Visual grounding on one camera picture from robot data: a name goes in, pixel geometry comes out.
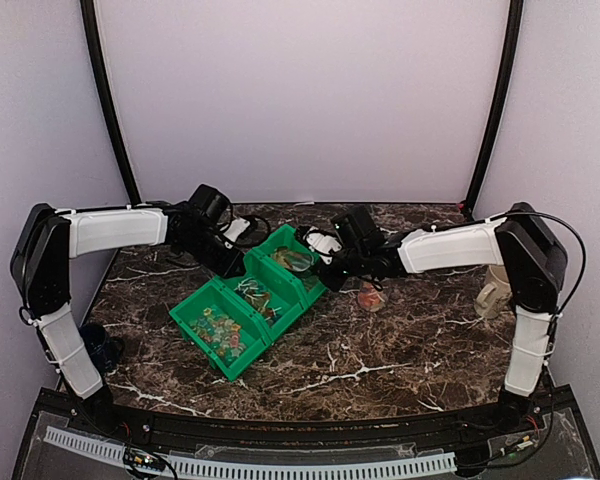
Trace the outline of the clear glass jar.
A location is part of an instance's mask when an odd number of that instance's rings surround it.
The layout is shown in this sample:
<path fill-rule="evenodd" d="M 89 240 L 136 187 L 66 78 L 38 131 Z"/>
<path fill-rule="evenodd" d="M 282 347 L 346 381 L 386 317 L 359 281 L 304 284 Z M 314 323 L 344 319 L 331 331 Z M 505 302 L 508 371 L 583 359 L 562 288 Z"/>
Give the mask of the clear glass jar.
<path fill-rule="evenodd" d="M 387 297 L 383 291 L 378 290 L 372 283 L 362 281 L 357 293 L 357 304 L 363 310 L 375 313 L 386 306 Z"/>

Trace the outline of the metal scoop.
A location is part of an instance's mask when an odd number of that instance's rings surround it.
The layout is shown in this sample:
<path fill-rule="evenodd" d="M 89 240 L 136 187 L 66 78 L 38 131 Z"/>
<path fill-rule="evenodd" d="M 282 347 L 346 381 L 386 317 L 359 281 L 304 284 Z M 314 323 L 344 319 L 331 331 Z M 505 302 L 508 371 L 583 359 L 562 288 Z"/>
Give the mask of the metal scoop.
<path fill-rule="evenodd" d="M 284 270 L 298 278 L 306 278 L 313 275 L 315 258 L 309 253 L 293 250 L 286 246 L 275 249 L 270 258 Z"/>

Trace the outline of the green bin end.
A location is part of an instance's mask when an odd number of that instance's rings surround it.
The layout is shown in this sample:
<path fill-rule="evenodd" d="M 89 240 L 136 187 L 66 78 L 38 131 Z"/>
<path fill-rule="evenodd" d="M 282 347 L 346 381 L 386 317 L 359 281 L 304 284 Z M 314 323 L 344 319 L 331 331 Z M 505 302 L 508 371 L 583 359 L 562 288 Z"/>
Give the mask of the green bin end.
<path fill-rule="evenodd" d="M 294 227 L 282 225 L 251 253 L 290 280 L 306 307 L 314 305 L 325 293 L 326 287 L 313 270 L 320 257 L 296 239 Z"/>

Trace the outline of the green bin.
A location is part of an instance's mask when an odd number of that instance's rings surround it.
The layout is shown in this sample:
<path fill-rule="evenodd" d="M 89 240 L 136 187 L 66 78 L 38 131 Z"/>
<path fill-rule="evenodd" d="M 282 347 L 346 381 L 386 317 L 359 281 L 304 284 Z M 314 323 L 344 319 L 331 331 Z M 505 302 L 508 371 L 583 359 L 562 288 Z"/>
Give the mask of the green bin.
<path fill-rule="evenodd" d="M 206 282 L 172 308 L 170 316 L 183 338 L 199 347 L 231 382 L 271 346 L 256 314 L 217 280 Z"/>
<path fill-rule="evenodd" d="M 299 280 L 271 262 L 248 257 L 246 273 L 233 278 L 216 276 L 214 281 L 245 307 L 268 339 L 276 343 L 306 312 L 307 303 Z"/>

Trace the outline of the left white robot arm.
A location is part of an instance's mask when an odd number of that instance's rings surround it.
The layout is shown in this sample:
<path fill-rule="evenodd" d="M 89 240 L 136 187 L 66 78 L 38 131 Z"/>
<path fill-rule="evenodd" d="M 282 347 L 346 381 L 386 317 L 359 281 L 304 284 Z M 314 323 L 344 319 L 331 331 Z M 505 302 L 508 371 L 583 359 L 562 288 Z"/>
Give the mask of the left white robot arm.
<path fill-rule="evenodd" d="M 220 226 L 188 202 L 104 209 L 35 205 L 10 260 L 21 297 L 21 318 L 33 327 L 47 361 L 70 392 L 86 401 L 83 421 L 100 436 L 121 427 L 120 412 L 99 398 L 106 382 L 90 358 L 71 306 L 71 262 L 83 255 L 134 246 L 169 245 L 223 278 L 244 273 L 238 240 L 251 223 L 236 217 Z"/>

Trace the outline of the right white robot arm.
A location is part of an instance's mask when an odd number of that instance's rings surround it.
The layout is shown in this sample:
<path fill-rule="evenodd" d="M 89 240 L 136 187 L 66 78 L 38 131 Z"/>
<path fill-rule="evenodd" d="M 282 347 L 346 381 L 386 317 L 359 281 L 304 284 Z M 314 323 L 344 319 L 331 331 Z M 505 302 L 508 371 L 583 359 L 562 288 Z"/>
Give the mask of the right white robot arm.
<path fill-rule="evenodd" d="M 505 391 L 490 424 L 501 434 L 514 432 L 529 416 L 530 396 L 553 353 L 559 319 L 568 304 L 560 296 L 568 254 L 549 228 L 553 216 L 526 202 L 508 211 L 463 225 L 429 226 L 386 236 L 368 209 L 356 205 L 335 216 L 332 231 L 301 226 L 296 240 L 319 256 L 313 272 L 331 291 L 351 278 L 369 282 L 423 272 L 489 265 L 504 268 L 516 316 Z"/>

